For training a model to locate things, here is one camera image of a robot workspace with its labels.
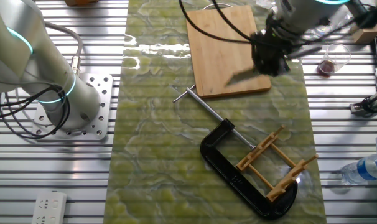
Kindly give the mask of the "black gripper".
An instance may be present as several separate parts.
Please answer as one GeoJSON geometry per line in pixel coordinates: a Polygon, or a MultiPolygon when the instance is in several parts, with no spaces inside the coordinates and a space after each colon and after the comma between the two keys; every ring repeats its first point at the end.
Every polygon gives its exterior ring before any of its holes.
{"type": "Polygon", "coordinates": [[[285,54],[291,49],[291,44],[275,33],[274,25],[276,21],[273,18],[267,18],[266,28],[250,35],[254,68],[258,73],[272,77],[291,70],[285,59],[285,54]]]}

